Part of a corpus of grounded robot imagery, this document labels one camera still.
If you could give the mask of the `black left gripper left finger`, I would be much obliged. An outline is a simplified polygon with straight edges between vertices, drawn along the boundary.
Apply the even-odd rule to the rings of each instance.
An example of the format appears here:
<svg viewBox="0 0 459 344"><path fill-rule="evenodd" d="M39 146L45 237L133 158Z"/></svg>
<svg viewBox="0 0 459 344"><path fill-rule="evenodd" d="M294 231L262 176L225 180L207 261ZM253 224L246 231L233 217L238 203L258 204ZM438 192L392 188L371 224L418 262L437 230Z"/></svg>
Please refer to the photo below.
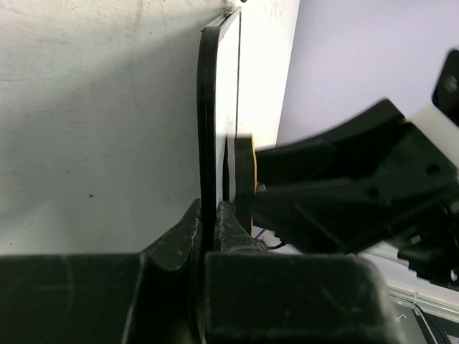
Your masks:
<svg viewBox="0 0 459 344"><path fill-rule="evenodd" d="M199 343L192 252L201 204L124 254L1 258L3 343Z"/></svg>

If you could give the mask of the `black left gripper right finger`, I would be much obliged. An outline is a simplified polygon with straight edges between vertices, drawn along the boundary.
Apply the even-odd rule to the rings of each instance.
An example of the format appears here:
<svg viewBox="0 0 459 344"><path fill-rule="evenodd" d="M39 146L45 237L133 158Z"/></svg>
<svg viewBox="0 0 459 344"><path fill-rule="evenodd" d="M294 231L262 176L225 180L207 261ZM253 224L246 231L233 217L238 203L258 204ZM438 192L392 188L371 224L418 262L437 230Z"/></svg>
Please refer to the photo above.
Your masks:
<svg viewBox="0 0 459 344"><path fill-rule="evenodd" d="M220 203L204 260L208 343L406 343L374 264L354 255L270 253Z"/></svg>

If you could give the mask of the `small black-framed whiteboard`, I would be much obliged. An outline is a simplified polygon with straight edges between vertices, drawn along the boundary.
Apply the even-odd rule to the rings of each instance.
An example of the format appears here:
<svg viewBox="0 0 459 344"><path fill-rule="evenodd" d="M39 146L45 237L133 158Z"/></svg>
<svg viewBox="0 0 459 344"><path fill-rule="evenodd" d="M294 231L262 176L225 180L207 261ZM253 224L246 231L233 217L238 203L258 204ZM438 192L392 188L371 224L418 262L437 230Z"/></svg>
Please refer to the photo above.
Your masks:
<svg viewBox="0 0 459 344"><path fill-rule="evenodd" d="M202 244L214 246L219 203L228 199L227 138L237 134L242 9L232 7L201 32L197 63L197 125Z"/></svg>

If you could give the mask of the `yellow bone-shaped eraser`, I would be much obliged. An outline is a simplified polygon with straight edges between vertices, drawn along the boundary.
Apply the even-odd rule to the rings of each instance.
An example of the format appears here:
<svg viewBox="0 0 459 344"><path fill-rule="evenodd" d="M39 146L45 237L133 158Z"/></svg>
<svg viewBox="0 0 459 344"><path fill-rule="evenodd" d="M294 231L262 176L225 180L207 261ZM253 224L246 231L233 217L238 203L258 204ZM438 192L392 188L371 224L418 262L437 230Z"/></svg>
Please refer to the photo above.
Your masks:
<svg viewBox="0 0 459 344"><path fill-rule="evenodd" d="M252 136L227 136L223 162L223 199L233 205L240 225L252 234L249 201L257 193L257 159Z"/></svg>

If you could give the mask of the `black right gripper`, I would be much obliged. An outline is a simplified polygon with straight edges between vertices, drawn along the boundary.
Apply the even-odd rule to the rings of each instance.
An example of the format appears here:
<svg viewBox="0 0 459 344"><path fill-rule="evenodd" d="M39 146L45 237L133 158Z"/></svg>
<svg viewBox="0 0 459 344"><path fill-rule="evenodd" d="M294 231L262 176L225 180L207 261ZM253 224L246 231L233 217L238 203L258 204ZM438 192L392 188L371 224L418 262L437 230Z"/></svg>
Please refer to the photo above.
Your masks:
<svg viewBox="0 0 459 344"><path fill-rule="evenodd" d="M255 223L306 253L357 253L380 242L418 277L450 286L458 268L457 169L388 99L336 127L256 152Z"/></svg>

